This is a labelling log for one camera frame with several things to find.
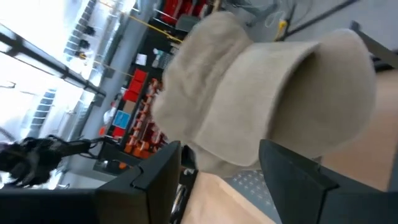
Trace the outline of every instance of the metal pipe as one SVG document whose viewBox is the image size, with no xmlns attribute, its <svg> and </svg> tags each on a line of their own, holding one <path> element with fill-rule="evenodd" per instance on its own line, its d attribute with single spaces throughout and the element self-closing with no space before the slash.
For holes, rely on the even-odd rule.
<svg viewBox="0 0 398 224">
<path fill-rule="evenodd" d="M 166 13 L 160 11 L 160 10 L 154 9 L 154 11 L 155 11 L 155 12 L 158 12 L 158 13 L 164 15 L 164 16 L 167 16 L 167 17 L 169 17 L 169 18 L 172 18 L 172 19 L 174 19 L 174 20 L 177 20 L 176 18 L 174 18 L 174 17 L 172 17 L 172 16 L 170 16 L 170 15 L 168 15 L 168 14 L 166 14 Z"/>
<path fill-rule="evenodd" d="M 161 21 L 160 19 L 156 19 L 156 18 L 152 18 L 152 19 L 153 19 L 154 21 L 157 21 L 157 22 L 159 22 L 159 23 L 161 23 L 161 24 L 163 24 L 163 25 L 165 25 L 165 26 L 167 26 L 167 27 L 173 29 L 173 30 L 175 29 L 174 27 L 168 25 L 167 23 Z"/>
<path fill-rule="evenodd" d="M 132 10 L 138 12 L 138 14 L 141 14 L 141 12 L 142 12 L 142 2 L 141 2 L 141 0 L 137 0 L 136 4 L 134 6 L 132 7 Z"/>
<path fill-rule="evenodd" d="M 40 50 L 38 47 L 26 41 L 24 38 L 2 24 L 0 24 L 0 42 L 11 47 L 7 52 L 1 53 L 33 66 L 45 73 L 59 77 L 72 85 L 83 88 L 86 91 L 102 97 L 106 96 L 106 93 L 102 89 L 98 88 L 88 80 L 85 80 L 81 75 L 70 70 L 62 62 L 45 53 L 43 50 Z M 38 63 L 32 65 L 28 62 L 30 59 L 33 59 Z"/>
</svg>

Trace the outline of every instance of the red storage bin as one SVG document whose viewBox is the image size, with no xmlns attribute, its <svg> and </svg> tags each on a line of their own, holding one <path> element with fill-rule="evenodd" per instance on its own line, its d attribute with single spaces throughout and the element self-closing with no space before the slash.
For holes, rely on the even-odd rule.
<svg viewBox="0 0 398 224">
<path fill-rule="evenodd" d="M 147 76 L 146 72 L 136 69 L 136 71 L 134 72 L 133 80 L 143 83 L 145 81 L 146 76 Z"/>
<path fill-rule="evenodd" d="M 124 101 L 132 101 L 132 102 L 137 102 L 138 99 L 138 93 L 135 93 L 134 91 L 126 91 L 124 92 L 123 100 Z"/>
<path fill-rule="evenodd" d="M 123 128 L 114 127 L 112 137 L 123 137 L 125 130 Z"/>
<path fill-rule="evenodd" d="M 141 91 L 141 88 L 142 88 L 142 83 L 133 80 L 133 81 L 130 83 L 130 86 L 129 86 L 129 90 L 128 90 L 128 91 L 133 91 L 134 93 L 139 93 L 139 92 Z"/>
</svg>

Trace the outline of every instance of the black cable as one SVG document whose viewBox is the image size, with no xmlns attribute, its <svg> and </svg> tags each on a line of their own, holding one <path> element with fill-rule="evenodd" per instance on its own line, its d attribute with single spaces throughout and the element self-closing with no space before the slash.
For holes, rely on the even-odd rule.
<svg viewBox="0 0 398 224">
<path fill-rule="evenodd" d="M 308 28 L 308 27 L 310 27 L 310 26 L 316 24 L 317 22 L 319 22 L 319 21 L 321 21 L 321 20 L 323 20 L 323 19 L 325 19 L 325 18 L 331 16 L 332 14 L 334 14 L 334 13 L 336 13 L 336 12 L 342 10 L 342 9 L 345 9 L 346 7 L 348 7 L 348 6 L 350 6 L 350 5 L 354 4 L 354 3 L 356 3 L 356 2 L 358 2 L 358 1 L 359 1 L 359 0 L 346 0 L 345 2 L 343 2 L 343 3 L 341 3 L 341 4 L 337 5 L 337 6 L 335 6 L 335 7 L 333 7 L 333 8 L 331 8 L 331 9 L 329 9 L 329 10 L 327 10 L 326 12 L 321 13 L 321 14 L 315 16 L 313 19 L 310 19 L 309 21 L 307 21 L 307 22 L 305 22 L 305 23 L 303 23 L 303 24 L 297 26 L 295 29 L 293 29 L 293 30 L 288 30 L 288 31 L 286 32 L 286 34 L 285 34 L 285 38 L 286 38 L 286 37 L 290 37 L 291 35 L 293 35 L 293 34 L 295 34 L 295 33 L 298 33 L 298 32 L 300 32 L 301 30 L 304 30 L 304 29 L 306 29 L 306 28 Z"/>
<path fill-rule="evenodd" d="M 98 142 L 94 143 L 94 145 L 93 145 L 93 146 L 90 146 L 90 148 L 89 148 L 89 149 L 92 149 L 92 148 L 96 147 L 97 145 L 98 145 Z"/>
<path fill-rule="evenodd" d="M 291 0 L 291 1 L 292 2 L 295 1 L 296 8 L 297 8 L 297 5 L 299 4 L 299 1 L 298 0 Z M 308 13 L 310 13 L 310 11 L 312 10 L 312 7 L 313 7 L 314 0 L 308 0 L 308 1 L 309 1 L 309 4 L 307 5 L 307 10 L 304 12 L 304 14 L 300 18 L 298 18 L 296 20 L 292 19 L 292 22 L 290 22 L 291 26 L 299 24 L 301 21 L 303 21 L 305 19 L 305 17 L 308 15 Z M 293 7 L 293 4 L 290 4 L 290 0 L 286 0 L 286 6 L 287 6 L 287 9 L 289 11 L 291 11 L 292 7 Z"/>
<path fill-rule="evenodd" d="M 91 154 L 90 156 L 86 156 L 86 155 L 84 155 L 84 154 L 79 154 L 79 156 L 84 157 L 84 158 L 87 158 L 87 159 L 95 159 L 95 160 L 98 159 L 96 156 L 94 156 L 94 155 L 92 155 L 92 154 Z"/>
</svg>

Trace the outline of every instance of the wooden desk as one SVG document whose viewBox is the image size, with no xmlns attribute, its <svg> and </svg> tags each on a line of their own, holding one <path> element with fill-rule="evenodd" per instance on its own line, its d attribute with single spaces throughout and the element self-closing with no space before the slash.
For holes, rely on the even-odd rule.
<svg viewBox="0 0 398 224">
<path fill-rule="evenodd" d="M 274 224 L 223 179 L 199 173 L 182 224 Z"/>
<path fill-rule="evenodd" d="M 322 165 L 387 191 L 398 147 L 398 70 L 377 75 L 376 109 L 369 126 L 351 144 L 322 158 Z"/>
</svg>

